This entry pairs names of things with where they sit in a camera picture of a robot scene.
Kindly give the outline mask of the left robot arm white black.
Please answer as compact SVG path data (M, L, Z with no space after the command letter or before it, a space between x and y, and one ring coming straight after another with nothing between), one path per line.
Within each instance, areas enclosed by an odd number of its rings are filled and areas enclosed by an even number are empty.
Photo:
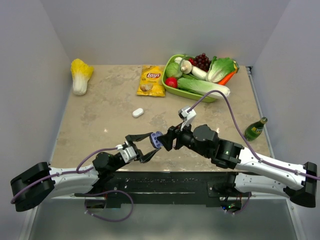
M47 162L39 162L10 181L13 194L11 204L17 212L35 208L44 200L69 194L99 196L104 184L113 174L131 162L149 162L162 144L158 140L160 131L138 135L127 135L125 142L111 148L102 148L87 156L92 163L76 168L55 168Z

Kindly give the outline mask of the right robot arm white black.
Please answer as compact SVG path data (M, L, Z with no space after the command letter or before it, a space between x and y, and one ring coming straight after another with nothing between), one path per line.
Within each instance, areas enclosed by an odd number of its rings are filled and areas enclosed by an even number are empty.
M194 130L189 126L172 126L156 139L167 151L187 147L219 168L242 171L223 183L227 196L261 192L289 198L302 207L316 206L317 165L312 162L294 164L255 153L241 144L219 138L206 124Z

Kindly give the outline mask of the blue-grey earbud charging case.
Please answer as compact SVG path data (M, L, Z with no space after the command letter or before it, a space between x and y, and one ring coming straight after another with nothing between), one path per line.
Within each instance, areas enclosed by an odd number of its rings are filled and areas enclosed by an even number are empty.
M150 142L152 146L155 149L160 149L163 145L162 143L158 140L159 136L162 136L163 134L160 131L152 132L149 136Z

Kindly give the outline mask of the white earbud charging case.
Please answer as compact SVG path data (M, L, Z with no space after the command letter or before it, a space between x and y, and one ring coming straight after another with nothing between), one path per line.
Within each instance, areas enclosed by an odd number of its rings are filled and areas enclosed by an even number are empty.
M137 108L132 112L132 116L134 118L139 118L140 116L142 116L144 114L144 109L143 108Z

